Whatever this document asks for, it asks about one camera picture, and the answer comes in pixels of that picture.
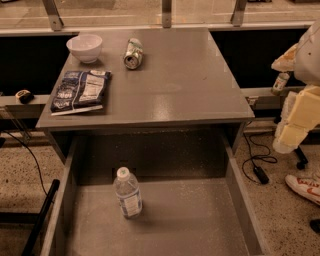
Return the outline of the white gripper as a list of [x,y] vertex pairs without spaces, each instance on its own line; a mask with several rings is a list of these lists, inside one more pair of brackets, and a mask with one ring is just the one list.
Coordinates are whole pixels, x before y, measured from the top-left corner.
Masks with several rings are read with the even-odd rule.
[[[294,70],[297,44],[292,45],[278,57],[271,68],[279,72]],[[299,93],[290,91],[284,107],[288,110],[276,128],[273,148],[281,154],[291,153],[297,149],[308,135],[308,131],[320,124],[320,88],[307,86]]]

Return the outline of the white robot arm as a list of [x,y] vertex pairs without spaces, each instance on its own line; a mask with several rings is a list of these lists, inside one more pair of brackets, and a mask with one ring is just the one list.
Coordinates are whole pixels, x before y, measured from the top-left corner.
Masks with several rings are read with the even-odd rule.
[[288,93],[275,131],[274,150],[287,154],[320,124],[320,21],[315,21],[271,68],[292,71],[294,77],[305,84],[299,93]]

